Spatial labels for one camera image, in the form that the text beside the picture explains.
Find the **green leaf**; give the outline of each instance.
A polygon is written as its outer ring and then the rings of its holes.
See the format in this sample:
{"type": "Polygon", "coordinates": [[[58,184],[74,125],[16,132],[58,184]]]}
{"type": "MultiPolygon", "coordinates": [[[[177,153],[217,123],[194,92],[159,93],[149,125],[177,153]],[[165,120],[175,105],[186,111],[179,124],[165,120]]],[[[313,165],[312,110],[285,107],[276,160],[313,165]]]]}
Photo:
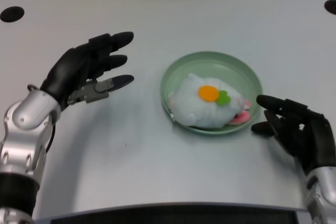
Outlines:
{"type": "Polygon", "coordinates": [[[227,95],[227,91],[225,90],[220,90],[219,91],[219,97],[216,101],[218,106],[224,106],[228,104],[231,101],[231,97],[227,95]]]}

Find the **pink ear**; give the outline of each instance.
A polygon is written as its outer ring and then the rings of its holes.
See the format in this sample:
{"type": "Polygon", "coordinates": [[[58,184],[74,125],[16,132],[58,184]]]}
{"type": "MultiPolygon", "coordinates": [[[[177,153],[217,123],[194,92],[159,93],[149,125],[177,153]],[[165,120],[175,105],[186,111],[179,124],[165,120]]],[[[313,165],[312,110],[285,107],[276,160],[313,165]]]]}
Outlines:
{"type": "Polygon", "coordinates": [[[244,110],[242,113],[238,114],[235,118],[229,122],[229,125],[239,125],[246,123],[248,120],[250,120],[250,112],[244,110]]]}

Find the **white plush toy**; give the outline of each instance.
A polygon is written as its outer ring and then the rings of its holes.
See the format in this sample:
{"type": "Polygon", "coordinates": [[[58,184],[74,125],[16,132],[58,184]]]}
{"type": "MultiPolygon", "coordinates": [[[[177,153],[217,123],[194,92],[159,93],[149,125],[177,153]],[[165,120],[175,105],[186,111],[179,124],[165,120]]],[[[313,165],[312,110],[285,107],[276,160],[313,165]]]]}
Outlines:
{"type": "Polygon", "coordinates": [[[229,84],[190,73],[169,97],[175,119],[186,126],[221,128],[250,119],[250,103],[229,84]]]}

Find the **orange spot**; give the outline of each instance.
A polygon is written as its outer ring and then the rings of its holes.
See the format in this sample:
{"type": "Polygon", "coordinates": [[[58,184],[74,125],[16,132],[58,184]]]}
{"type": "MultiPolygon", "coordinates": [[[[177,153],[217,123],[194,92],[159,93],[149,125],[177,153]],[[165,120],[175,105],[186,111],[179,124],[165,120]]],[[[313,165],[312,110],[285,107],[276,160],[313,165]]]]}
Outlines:
{"type": "Polygon", "coordinates": [[[219,97],[219,91],[212,86],[201,86],[198,90],[198,95],[207,102],[214,102],[219,97]]]}

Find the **green plate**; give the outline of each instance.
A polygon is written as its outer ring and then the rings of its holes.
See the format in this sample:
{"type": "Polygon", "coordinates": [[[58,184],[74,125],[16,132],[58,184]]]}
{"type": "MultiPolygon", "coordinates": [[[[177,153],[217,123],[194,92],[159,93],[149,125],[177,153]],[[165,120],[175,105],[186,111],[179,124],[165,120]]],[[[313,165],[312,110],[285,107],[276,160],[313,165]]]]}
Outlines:
{"type": "MultiPolygon", "coordinates": [[[[251,102],[252,121],[259,112],[256,97],[262,94],[262,87],[257,75],[245,63],[230,55],[220,52],[196,52],[186,55],[170,65],[161,80],[160,95],[162,104],[168,114],[168,97],[175,92],[189,73],[200,77],[214,77],[230,84],[251,102]]],[[[209,135],[226,134],[238,131],[249,122],[241,125],[225,125],[220,129],[201,129],[190,126],[183,127],[209,135]]]]}

